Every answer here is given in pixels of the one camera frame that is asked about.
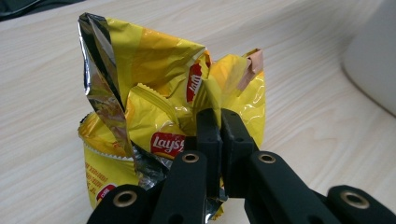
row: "yellow chip bag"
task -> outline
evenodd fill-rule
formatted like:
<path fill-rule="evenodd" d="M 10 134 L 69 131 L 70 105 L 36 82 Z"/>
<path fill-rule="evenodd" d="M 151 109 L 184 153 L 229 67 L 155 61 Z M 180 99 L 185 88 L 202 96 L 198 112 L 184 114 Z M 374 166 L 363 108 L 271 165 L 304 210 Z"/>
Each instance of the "yellow chip bag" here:
<path fill-rule="evenodd" d="M 84 86 L 94 112 L 80 124 L 92 207 L 122 184 L 150 189 L 196 135 L 196 114 L 238 113 L 263 139 L 262 51 L 212 63 L 206 47 L 149 28 L 84 13 L 78 20 Z M 216 217 L 219 199 L 208 199 Z"/>

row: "wooden table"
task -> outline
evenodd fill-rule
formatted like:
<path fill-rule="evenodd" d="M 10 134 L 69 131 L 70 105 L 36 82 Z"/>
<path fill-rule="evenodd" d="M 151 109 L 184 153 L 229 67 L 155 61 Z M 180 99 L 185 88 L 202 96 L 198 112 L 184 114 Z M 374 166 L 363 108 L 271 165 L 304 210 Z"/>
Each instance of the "wooden table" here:
<path fill-rule="evenodd" d="M 113 17 L 202 43 L 214 59 L 264 50 L 265 141 L 311 188 L 363 189 L 396 211 L 396 118 L 346 77 L 342 56 L 371 0 L 86 1 L 0 22 L 0 222 L 84 223 L 78 16 Z M 242 200 L 215 223 L 248 223 Z"/>

